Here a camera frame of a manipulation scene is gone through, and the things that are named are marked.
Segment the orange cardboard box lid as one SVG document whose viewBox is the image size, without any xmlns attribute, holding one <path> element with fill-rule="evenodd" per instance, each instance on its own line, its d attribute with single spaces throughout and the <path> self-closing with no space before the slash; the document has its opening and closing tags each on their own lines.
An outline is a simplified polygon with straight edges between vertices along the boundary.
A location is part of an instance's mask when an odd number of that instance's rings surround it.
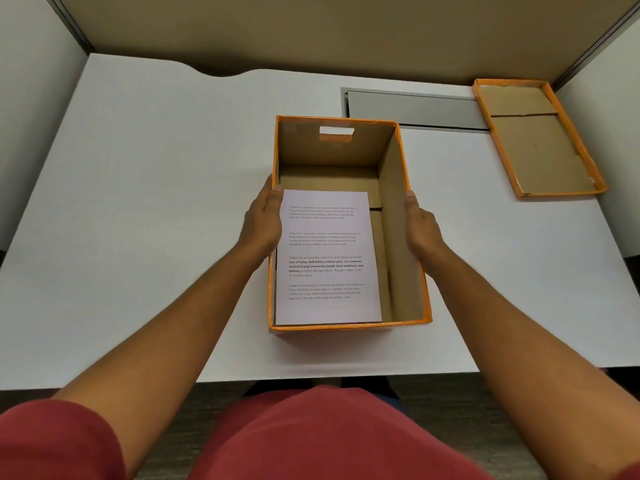
<svg viewBox="0 0 640 480">
<path fill-rule="evenodd" d="M 472 91 L 518 199 L 607 192 L 599 168 L 547 81 L 476 79 Z"/>
</svg>

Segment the person's left forearm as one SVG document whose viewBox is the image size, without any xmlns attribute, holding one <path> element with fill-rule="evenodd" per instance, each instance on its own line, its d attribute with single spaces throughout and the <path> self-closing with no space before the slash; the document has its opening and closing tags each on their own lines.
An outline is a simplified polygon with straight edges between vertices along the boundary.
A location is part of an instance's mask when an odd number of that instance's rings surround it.
<svg viewBox="0 0 640 480">
<path fill-rule="evenodd" d="M 171 305 L 55 394 L 108 423 L 126 478 L 174 420 L 249 279 L 276 245 L 236 243 Z"/>
</svg>

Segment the person's left hand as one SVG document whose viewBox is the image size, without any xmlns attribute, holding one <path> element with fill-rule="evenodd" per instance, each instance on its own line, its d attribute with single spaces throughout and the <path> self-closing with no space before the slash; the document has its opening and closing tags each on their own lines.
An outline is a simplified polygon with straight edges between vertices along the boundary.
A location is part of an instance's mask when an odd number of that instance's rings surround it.
<svg viewBox="0 0 640 480">
<path fill-rule="evenodd" d="M 244 215 L 235 245 L 254 271 L 276 250 L 282 236 L 282 229 L 277 230 L 270 222 L 270 191 L 273 187 L 273 175 L 269 175 Z"/>
</svg>

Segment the person's right hand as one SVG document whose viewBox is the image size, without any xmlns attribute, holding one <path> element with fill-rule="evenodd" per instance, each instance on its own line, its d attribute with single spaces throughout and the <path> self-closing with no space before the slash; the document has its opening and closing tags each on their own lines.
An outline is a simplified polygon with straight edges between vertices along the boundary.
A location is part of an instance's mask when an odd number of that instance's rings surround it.
<svg viewBox="0 0 640 480">
<path fill-rule="evenodd" d="M 408 248 L 427 274 L 447 263 L 452 250 L 445 243 L 433 213 L 419 206 L 419 216 L 406 215 L 405 228 Z"/>
</svg>

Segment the orange cardboard box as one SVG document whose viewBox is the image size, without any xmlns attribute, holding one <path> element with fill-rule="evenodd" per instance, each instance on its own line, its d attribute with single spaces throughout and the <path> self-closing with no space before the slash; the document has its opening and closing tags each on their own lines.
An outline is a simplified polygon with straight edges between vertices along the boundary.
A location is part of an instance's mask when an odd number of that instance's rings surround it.
<svg viewBox="0 0 640 480">
<path fill-rule="evenodd" d="M 404 197 L 410 182 L 398 123 L 278 115 L 273 157 L 276 184 L 283 190 L 368 193 L 382 322 L 276 326 L 276 249 L 268 259 L 272 332 L 366 330 L 433 321 L 425 273 L 406 241 Z"/>
</svg>

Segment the red shirt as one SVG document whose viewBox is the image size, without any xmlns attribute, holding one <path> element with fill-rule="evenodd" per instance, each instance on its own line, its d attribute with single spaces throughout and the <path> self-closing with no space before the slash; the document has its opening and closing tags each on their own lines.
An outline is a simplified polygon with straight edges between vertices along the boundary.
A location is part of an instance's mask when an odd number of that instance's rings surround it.
<svg viewBox="0 0 640 480">
<path fill-rule="evenodd" d="M 0 480 L 128 480 L 96 412 L 44 399 L 0 415 Z M 188 480 L 493 480 L 378 397 L 357 388 L 282 390 L 219 417 Z"/>
</svg>

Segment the white printed paper sheet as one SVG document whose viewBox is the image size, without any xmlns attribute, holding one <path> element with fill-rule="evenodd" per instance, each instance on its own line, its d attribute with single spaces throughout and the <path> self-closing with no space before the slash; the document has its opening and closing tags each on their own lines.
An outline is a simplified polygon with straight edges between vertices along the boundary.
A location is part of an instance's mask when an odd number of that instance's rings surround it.
<svg viewBox="0 0 640 480">
<path fill-rule="evenodd" d="M 369 196 L 284 190 L 275 325 L 382 322 Z"/>
</svg>

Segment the person's right forearm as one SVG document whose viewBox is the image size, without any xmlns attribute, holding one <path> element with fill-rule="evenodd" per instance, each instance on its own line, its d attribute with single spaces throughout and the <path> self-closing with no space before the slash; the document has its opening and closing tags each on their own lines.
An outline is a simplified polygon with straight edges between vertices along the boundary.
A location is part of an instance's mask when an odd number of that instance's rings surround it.
<svg viewBox="0 0 640 480">
<path fill-rule="evenodd" d="M 446 245 L 416 247 L 477 368 L 551 480 L 640 480 L 640 401 Z"/>
</svg>

